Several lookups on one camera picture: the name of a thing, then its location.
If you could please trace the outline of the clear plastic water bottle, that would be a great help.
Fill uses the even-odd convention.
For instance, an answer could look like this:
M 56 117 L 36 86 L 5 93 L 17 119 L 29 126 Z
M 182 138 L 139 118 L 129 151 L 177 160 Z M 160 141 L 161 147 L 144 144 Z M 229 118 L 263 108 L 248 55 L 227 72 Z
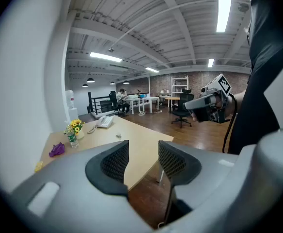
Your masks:
M 68 140 L 70 142 L 70 145 L 72 148 L 77 148 L 79 146 L 79 142 L 77 140 L 77 137 L 75 135 L 74 131 L 67 131 L 66 132 Z

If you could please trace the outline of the black metal railing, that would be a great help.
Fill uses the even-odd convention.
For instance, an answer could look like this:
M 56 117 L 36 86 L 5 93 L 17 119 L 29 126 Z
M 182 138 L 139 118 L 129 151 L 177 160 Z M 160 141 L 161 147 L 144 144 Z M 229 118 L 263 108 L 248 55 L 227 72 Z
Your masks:
M 93 97 L 91 92 L 88 92 L 89 105 L 87 112 L 94 117 L 98 117 L 103 113 L 109 113 L 113 110 L 113 104 L 109 96 Z

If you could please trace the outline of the person's right hand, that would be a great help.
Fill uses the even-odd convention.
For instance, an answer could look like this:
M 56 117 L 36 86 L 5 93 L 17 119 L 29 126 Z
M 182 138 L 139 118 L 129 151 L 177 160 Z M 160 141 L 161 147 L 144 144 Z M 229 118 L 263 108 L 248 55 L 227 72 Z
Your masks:
M 221 109 L 223 104 L 224 104 L 224 99 L 222 98 L 221 95 L 219 94 L 216 94 L 215 95 L 215 98 L 216 98 L 216 104 L 215 104 L 215 107 L 218 108 L 218 109 Z

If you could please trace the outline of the white office desk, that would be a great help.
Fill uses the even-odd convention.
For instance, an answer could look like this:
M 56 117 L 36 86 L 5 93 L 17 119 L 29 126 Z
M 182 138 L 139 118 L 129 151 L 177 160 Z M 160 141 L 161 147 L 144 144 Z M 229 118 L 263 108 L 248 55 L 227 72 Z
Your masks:
M 152 107 L 153 101 L 157 103 L 157 109 L 159 109 L 159 97 L 146 97 L 146 98 L 138 98 L 135 100 L 126 100 L 130 105 L 131 114 L 134 114 L 134 108 L 137 107 L 139 112 L 145 112 L 145 106 L 149 105 L 150 113 L 154 112 Z

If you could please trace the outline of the person's right forearm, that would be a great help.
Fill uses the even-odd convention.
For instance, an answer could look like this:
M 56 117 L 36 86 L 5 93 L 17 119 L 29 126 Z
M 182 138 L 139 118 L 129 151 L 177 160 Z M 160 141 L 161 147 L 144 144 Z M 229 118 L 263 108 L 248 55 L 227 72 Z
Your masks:
M 236 103 L 237 103 L 237 106 L 235 106 L 235 109 L 236 109 L 237 113 L 239 112 L 239 110 L 241 108 L 241 105 L 242 105 L 245 93 L 246 93 L 246 90 L 242 91 L 241 93 L 238 93 L 238 94 L 234 95 L 234 97 L 236 99 Z

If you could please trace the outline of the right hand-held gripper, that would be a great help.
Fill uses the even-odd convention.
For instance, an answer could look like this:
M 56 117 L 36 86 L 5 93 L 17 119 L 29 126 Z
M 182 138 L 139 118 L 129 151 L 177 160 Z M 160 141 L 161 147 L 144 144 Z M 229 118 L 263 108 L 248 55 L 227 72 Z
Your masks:
M 212 121 L 219 124 L 230 121 L 226 110 L 228 105 L 235 104 L 235 98 L 231 93 L 231 85 L 223 74 L 218 75 L 208 84 L 201 88 L 198 99 L 187 101 L 183 104 L 183 108 L 191 111 L 199 122 Z M 219 94 L 224 99 L 221 109 L 215 107 L 215 95 Z

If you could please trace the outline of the white shelving unit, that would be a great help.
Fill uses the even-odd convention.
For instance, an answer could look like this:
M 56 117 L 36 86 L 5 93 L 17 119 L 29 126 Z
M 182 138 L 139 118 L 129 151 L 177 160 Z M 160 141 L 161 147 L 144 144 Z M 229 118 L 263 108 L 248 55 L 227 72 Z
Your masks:
M 189 90 L 189 77 L 171 77 L 171 96 L 179 97 L 183 90 Z

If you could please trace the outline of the crumpled purple cloth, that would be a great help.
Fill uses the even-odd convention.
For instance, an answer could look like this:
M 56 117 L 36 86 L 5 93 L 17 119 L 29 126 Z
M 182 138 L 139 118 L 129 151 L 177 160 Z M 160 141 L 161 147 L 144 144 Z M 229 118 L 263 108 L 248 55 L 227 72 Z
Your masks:
M 63 143 L 59 143 L 57 145 L 53 145 L 52 150 L 48 153 L 49 157 L 53 158 L 58 155 L 62 155 L 65 153 L 65 145 Z

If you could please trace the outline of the round wooden table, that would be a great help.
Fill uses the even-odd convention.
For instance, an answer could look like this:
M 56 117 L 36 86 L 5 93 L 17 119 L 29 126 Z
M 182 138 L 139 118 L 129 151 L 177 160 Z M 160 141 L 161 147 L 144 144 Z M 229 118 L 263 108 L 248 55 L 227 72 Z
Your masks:
M 179 97 L 165 97 L 165 100 L 168 101 L 169 113 L 171 113 L 172 110 L 178 107 L 180 98 Z

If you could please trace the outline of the sunflower bouquet in white vase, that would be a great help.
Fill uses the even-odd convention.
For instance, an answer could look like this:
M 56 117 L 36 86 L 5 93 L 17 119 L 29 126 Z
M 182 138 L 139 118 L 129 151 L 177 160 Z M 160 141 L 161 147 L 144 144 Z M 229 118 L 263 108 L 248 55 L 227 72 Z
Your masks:
M 63 134 L 68 135 L 69 133 L 73 133 L 78 140 L 82 139 L 84 137 L 84 132 L 82 130 L 84 124 L 85 123 L 83 121 L 81 121 L 80 119 L 72 120 L 66 126 Z

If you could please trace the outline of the black office chair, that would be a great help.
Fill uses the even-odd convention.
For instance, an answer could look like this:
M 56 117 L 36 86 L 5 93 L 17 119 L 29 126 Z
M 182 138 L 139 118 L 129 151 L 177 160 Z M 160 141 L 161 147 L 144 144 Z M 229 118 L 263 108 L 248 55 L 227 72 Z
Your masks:
M 126 113 L 125 111 L 122 111 L 122 102 L 118 101 L 115 91 L 110 92 L 109 99 L 112 103 L 112 109 L 114 110 L 115 115 L 120 117 L 125 117 Z
M 188 122 L 187 117 L 190 116 L 190 112 L 185 108 L 185 103 L 194 99 L 194 95 L 191 93 L 191 89 L 182 89 L 182 93 L 180 94 L 180 99 L 178 102 L 178 106 L 176 109 L 173 109 L 171 113 L 177 118 L 171 122 L 171 124 L 179 122 L 180 128 L 182 128 L 183 123 L 188 124 L 190 127 L 192 126 L 190 122 Z

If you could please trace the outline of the white table leg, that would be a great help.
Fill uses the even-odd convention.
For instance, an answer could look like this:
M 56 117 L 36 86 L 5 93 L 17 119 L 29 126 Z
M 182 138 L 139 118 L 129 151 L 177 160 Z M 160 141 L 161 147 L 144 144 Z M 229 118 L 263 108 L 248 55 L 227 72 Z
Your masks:
M 157 183 L 161 183 L 163 175 L 164 175 L 164 170 L 161 164 L 158 164 L 158 173 L 157 173 L 157 178 L 156 178 Z

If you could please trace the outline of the white desk telephone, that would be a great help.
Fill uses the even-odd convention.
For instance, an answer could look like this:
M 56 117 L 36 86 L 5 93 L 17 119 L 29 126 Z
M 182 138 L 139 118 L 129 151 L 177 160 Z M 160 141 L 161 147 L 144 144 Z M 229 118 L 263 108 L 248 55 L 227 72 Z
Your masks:
M 113 117 L 112 116 L 101 116 L 99 120 L 96 121 L 96 124 L 90 129 L 87 134 L 92 134 L 96 128 L 109 128 L 113 123 Z

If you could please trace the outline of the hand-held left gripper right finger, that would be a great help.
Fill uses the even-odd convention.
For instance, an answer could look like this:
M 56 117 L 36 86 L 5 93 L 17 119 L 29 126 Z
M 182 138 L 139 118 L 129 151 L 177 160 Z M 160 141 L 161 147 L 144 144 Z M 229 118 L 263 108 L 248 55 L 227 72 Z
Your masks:
M 234 233 L 261 219 L 259 145 L 229 155 L 160 141 L 158 159 L 171 183 L 162 233 Z

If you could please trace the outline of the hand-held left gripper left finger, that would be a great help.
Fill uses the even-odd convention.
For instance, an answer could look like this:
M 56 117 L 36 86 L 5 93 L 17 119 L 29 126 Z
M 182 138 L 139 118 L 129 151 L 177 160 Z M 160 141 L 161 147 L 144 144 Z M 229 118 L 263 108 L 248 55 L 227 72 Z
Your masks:
M 63 156 L 11 194 L 33 233 L 150 233 L 128 201 L 127 140 Z

